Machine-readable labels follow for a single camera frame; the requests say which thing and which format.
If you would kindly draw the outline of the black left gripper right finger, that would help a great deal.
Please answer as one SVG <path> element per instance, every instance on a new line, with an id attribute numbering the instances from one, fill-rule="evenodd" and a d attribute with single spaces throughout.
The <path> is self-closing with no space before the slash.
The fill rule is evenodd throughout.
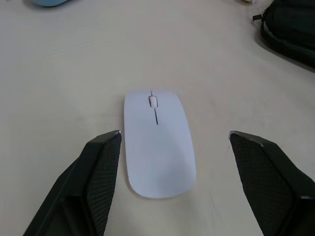
<path id="1" fill-rule="evenodd" d="M 315 183 L 280 147 L 231 131 L 229 140 L 243 191 L 265 236 L 315 234 Z"/>

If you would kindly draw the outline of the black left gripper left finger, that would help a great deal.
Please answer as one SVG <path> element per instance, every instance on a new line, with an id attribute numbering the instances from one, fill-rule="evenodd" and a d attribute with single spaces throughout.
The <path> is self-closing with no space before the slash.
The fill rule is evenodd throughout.
<path id="1" fill-rule="evenodd" d="M 57 178 L 26 236 L 102 236 L 111 208 L 122 134 L 95 137 Z"/>

